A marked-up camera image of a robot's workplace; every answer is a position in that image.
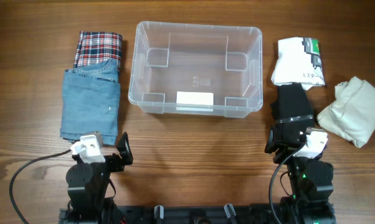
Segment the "black folded clothing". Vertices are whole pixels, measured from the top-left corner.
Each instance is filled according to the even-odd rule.
[[[277,100],[270,104],[279,137],[284,144],[299,145],[300,135],[314,127],[313,109],[300,83],[277,87]]]

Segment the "blue fabric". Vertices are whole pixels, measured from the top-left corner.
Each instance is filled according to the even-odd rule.
[[[115,59],[66,70],[60,137],[79,140],[84,133],[99,131],[103,142],[114,146],[120,90]]]

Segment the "clear plastic container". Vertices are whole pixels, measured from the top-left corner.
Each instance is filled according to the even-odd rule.
[[[244,118],[258,111],[261,30],[140,22],[128,99],[147,113]]]

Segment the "red plaid fabric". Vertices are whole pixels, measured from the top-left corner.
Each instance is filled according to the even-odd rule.
[[[80,40],[75,54],[74,68],[117,59],[118,71],[121,67],[121,42],[123,37],[113,32],[80,31]]]

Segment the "wooden table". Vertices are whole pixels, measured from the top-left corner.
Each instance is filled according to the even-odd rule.
[[[144,114],[128,101],[136,25],[166,21],[256,26],[263,34],[263,108],[245,119]],[[334,86],[357,76],[375,86],[375,1],[137,1],[0,4],[0,223],[19,223],[9,200],[18,167],[70,144],[59,138],[63,72],[71,68],[80,30],[123,36],[121,133],[134,164],[112,174],[118,205],[247,205],[267,203],[276,165],[263,149],[276,99],[270,76],[277,40],[320,41],[327,87],[309,90],[317,111],[334,100]],[[106,148],[105,154],[114,148]],[[334,165],[330,197],[338,223],[375,223],[375,132],[361,149],[330,134],[322,159]],[[20,173],[16,202],[31,223],[57,223],[69,201],[70,155]],[[274,201],[284,192],[279,183]]]

